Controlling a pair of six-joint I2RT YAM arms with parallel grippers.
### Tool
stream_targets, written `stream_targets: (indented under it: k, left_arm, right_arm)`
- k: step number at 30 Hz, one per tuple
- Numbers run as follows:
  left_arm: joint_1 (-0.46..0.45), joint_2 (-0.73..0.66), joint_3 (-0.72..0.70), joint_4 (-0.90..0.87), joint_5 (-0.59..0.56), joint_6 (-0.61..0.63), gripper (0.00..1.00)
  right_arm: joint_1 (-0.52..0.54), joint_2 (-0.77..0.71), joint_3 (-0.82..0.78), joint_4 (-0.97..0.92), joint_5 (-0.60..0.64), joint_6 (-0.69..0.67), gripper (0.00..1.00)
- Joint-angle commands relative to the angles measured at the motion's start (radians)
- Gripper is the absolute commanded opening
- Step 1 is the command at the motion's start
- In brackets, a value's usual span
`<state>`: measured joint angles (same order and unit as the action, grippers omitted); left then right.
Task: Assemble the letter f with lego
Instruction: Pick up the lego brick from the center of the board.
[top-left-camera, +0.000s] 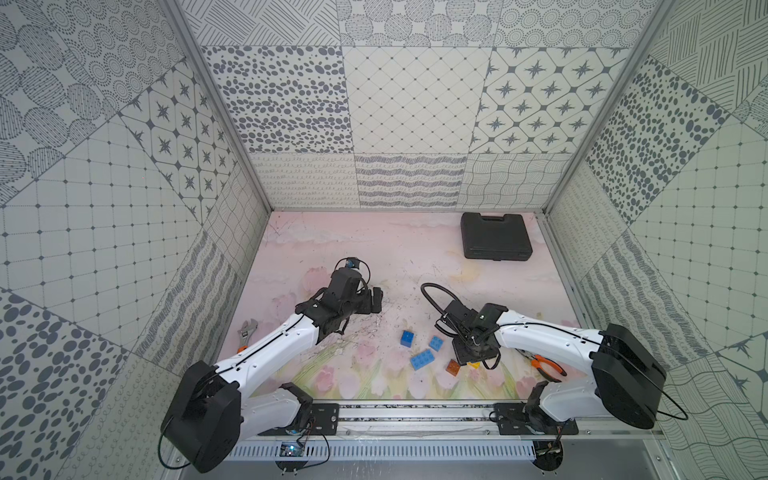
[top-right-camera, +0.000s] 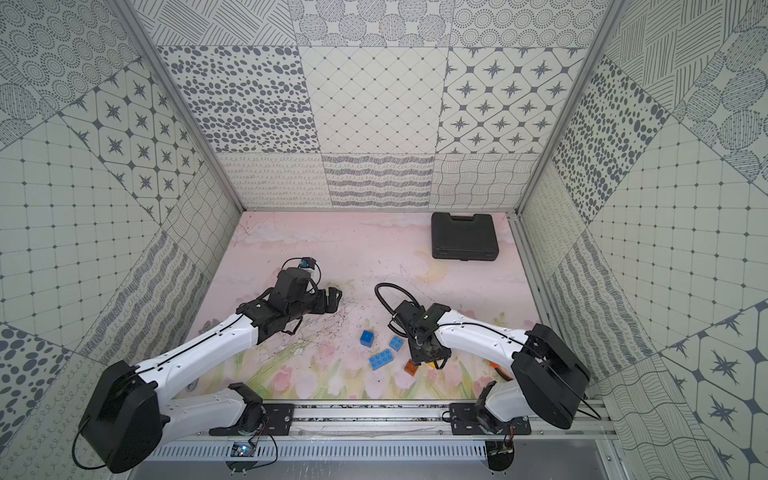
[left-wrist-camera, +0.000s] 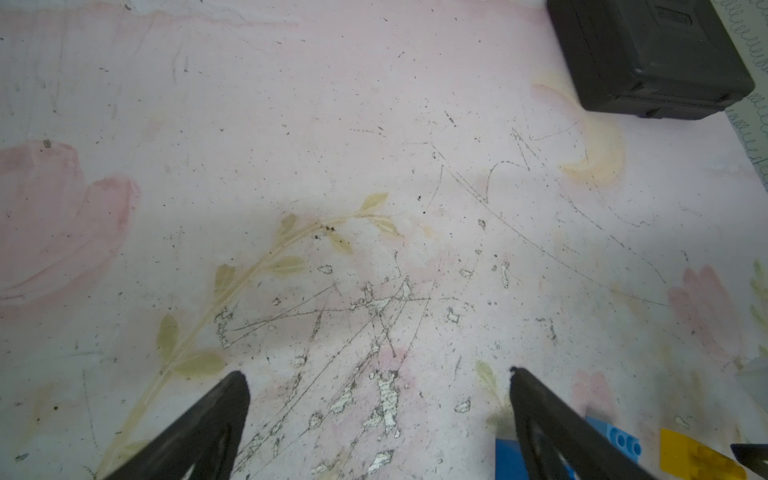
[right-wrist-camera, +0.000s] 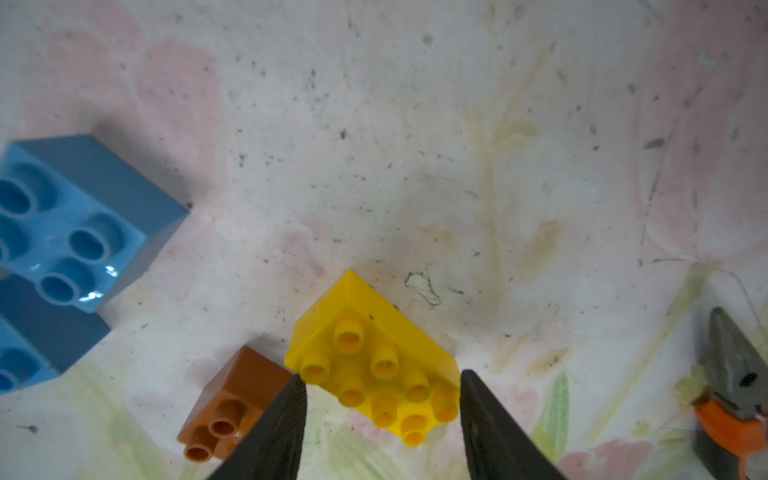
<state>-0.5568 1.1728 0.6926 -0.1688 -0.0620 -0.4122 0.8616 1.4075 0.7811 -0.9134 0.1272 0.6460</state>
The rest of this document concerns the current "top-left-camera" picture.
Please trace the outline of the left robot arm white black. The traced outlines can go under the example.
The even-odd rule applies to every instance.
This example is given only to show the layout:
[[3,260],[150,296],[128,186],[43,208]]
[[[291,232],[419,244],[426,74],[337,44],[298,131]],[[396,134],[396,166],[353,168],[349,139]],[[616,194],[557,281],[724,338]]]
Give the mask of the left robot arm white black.
[[343,258],[329,285],[297,304],[273,332],[215,365],[191,365],[161,423],[161,437],[189,466],[207,473],[241,440],[272,431],[305,438],[316,431],[313,399],[300,387],[284,383],[267,394],[255,392],[300,354],[343,334],[352,316],[380,313],[383,291],[369,282],[366,262]]

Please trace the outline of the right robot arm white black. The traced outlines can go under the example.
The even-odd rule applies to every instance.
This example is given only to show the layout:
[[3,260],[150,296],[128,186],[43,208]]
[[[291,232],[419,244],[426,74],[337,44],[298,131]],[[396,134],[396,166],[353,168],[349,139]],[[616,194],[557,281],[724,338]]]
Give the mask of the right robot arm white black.
[[564,433],[578,418],[612,417],[643,430],[656,424],[666,372],[621,325],[566,327],[497,304],[474,310],[457,300],[440,321],[449,329],[461,366],[480,362],[492,368],[508,349],[580,372],[578,378],[563,380],[545,374],[536,384],[515,419],[533,433]]

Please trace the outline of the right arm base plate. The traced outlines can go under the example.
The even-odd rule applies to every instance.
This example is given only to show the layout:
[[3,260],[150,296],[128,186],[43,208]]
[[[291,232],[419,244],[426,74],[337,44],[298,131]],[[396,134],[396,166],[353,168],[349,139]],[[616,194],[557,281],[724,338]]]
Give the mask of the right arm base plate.
[[538,406],[520,402],[503,402],[493,405],[489,420],[494,422],[500,435],[577,435],[574,420],[557,421]]

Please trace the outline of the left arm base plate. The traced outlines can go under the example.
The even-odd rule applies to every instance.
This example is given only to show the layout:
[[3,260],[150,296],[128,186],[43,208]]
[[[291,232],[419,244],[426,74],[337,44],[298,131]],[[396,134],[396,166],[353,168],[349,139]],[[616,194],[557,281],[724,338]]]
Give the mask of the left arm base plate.
[[306,433],[334,436],[337,432],[340,405],[319,403],[300,406],[297,415],[285,427],[261,433],[261,436],[299,436]]

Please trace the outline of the dark blue square lego brick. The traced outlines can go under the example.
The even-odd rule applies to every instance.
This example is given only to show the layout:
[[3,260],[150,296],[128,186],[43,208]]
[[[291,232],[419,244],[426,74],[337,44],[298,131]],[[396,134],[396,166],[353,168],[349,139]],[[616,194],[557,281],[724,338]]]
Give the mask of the dark blue square lego brick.
[[415,335],[412,331],[404,330],[400,337],[400,345],[410,349],[413,345],[414,337]]

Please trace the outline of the light blue long lego brick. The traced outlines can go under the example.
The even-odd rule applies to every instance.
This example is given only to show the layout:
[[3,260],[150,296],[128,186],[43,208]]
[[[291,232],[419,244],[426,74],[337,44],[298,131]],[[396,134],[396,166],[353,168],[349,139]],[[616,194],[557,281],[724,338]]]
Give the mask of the light blue long lego brick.
[[435,355],[431,350],[424,350],[410,358],[410,364],[415,371],[418,371],[435,361]]

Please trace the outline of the brown square lego brick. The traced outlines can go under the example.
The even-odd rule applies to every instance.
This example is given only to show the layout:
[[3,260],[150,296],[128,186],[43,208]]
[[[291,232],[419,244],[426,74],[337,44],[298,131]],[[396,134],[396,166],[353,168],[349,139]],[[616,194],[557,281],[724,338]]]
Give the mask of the brown square lego brick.
[[445,371],[453,377],[457,377],[460,371],[460,365],[456,360],[450,360]]

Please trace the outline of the light blue square lego brick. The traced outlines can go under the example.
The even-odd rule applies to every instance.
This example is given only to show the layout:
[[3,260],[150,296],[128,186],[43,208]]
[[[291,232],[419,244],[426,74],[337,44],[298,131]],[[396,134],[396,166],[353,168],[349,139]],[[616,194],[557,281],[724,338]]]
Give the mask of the light blue square lego brick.
[[433,336],[429,341],[429,347],[435,352],[439,352],[443,344],[444,341],[438,336]]

